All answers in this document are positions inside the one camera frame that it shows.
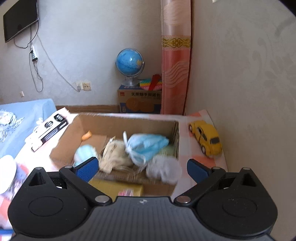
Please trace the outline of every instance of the curtain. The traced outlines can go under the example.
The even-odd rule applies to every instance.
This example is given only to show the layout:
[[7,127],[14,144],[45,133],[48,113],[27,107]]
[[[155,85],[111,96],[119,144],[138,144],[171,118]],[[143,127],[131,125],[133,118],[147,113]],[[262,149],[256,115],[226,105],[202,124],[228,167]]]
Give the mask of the curtain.
[[161,0],[162,114],[182,115],[191,49],[190,0]]

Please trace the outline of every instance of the white plate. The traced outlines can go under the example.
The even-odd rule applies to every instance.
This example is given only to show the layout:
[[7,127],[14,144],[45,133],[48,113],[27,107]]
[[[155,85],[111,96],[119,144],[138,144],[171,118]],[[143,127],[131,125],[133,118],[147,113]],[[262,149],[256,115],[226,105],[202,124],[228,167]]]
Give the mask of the white plate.
[[6,192],[15,177],[17,164],[13,157],[6,155],[0,158],[0,194]]

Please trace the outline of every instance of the red object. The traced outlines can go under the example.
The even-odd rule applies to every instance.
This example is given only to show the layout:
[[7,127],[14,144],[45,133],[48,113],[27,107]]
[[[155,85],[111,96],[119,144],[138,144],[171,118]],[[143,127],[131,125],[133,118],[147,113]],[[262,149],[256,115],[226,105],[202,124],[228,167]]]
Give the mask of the red object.
[[154,90],[155,86],[157,85],[158,81],[161,79],[161,76],[159,74],[155,74],[152,76],[152,80],[149,86],[149,91]]

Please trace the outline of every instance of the yellow toy car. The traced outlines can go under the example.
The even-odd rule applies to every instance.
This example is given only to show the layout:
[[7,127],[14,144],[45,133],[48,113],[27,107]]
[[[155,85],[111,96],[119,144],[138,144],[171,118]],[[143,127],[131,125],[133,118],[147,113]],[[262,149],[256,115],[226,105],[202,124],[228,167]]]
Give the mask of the yellow toy car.
[[204,120],[191,122],[189,130],[195,135],[206,156],[216,156],[222,153],[222,144],[216,128]]

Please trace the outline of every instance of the yellow package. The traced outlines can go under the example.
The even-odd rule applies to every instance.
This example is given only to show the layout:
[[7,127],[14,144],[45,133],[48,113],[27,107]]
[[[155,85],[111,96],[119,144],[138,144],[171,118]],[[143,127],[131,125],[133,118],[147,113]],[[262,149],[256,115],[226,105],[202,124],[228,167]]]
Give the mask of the yellow package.
[[140,197],[144,187],[140,184],[121,183],[115,181],[105,181],[93,178],[89,184],[112,198],[114,202],[117,196]]

